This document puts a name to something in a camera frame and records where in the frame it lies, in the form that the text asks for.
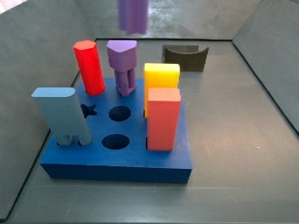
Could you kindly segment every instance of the gray wall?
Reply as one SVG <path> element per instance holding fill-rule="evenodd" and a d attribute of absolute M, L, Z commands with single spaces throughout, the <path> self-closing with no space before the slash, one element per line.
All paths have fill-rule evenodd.
<path fill-rule="evenodd" d="M 4 220 L 48 127 L 30 94 L 69 86 L 77 74 L 72 45 L 93 39 L 72 0 L 29 0 L 0 15 L 0 220 Z"/>
<path fill-rule="evenodd" d="M 299 4 L 264 0 L 233 44 L 299 131 Z"/>
<path fill-rule="evenodd" d="M 117 29 L 117 0 L 74 0 L 98 39 L 129 38 Z M 148 31 L 134 38 L 228 39 L 260 0 L 149 0 Z"/>

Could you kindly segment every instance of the orange rectangular prism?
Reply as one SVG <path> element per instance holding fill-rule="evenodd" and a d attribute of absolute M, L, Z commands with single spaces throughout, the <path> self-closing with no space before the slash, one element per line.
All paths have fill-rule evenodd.
<path fill-rule="evenodd" d="M 146 118 L 148 88 L 177 88 L 180 65 L 144 63 L 144 117 Z"/>
<path fill-rule="evenodd" d="M 146 149 L 171 151 L 180 116 L 181 94 L 176 87 L 148 88 Z"/>

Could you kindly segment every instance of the foam block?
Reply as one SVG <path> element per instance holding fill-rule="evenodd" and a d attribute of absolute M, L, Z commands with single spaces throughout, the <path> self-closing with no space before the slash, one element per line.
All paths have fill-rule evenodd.
<path fill-rule="evenodd" d="M 98 95 L 105 90 L 105 83 L 102 80 L 96 42 L 90 40 L 77 42 L 73 46 L 73 52 L 78 62 L 78 71 L 86 94 Z"/>
<path fill-rule="evenodd" d="M 85 94 L 81 83 L 77 88 L 80 103 L 97 105 L 97 114 L 86 117 L 90 144 L 82 147 L 72 141 L 69 146 L 58 146 L 52 136 L 41 154 L 42 169 L 54 179 L 187 183 L 192 157 L 183 104 L 173 150 L 148 150 L 144 80 L 136 79 L 136 90 L 128 97 L 118 95 L 114 79 L 105 79 L 105 84 L 105 92 L 94 97 Z"/>
<path fill-rule="evenodd" d="M 146 149 L 171 151 L 180 115 L 180 89 L 148 88 Z"/>
<path fill-rule="evenodd" d="M 38 105 L 58 145 L 69 145 L 73 136 L 78 137 L 81 145 L 89 144 L 89 128 L 74 88 L 37 87 L 32 98 Z"/>
<path fill-rule="evenodd" d="M 108 64 L 114 69 L 116 89 L 128 96 L 136 89 L 136 41 L 109 40 L 106 42 Z"/>
<path fill-rule="evenodd" d="M 146 117 L 148 88 L 177 88 L 179 64 L 144 63 L 144 117 Z"/>

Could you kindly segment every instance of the light blue arch block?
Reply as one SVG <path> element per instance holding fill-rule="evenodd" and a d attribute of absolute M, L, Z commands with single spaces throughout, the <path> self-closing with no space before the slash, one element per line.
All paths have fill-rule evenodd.
<path fill-rule="evenodd" d="M 90 143 L 89 128 L 72 87 L 37 87 L 32 93 L 58 145 L 69 145 L 72 137 L 78 143 Z"/>

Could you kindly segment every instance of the shape sorter board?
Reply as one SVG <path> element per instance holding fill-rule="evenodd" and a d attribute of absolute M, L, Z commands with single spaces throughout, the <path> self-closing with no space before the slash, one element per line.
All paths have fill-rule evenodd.
<path fill-rule="evenodd" d="M 96 104 L 97 115 L 86 117 L 92 143 L 80 146 L 74 137 L 69 146 L 58 146 L 50 136 L 40 160 L 42 169 L 53 179 L 187 183 L 192 156 L 183 103 L 173 150 L 151 151 L 145 148 L 144 80 L 136 80 L 136 90 L 128 97 L 118 94 L 114 82 L 112 78 L 105 79 L 105 92 L 97 96 L 86 95 L 82 83 L 78 84 L 80 103 Z M 109 118 L 109 111 L 117 106 L 130 110 L 130 115 L 125 110 L 128 118 L 121 122 Z M 109 149 L 101 143 L 104 138 L 109 138 L 105 142 L 110 148 L 128 145 L 118 150 Z"/>

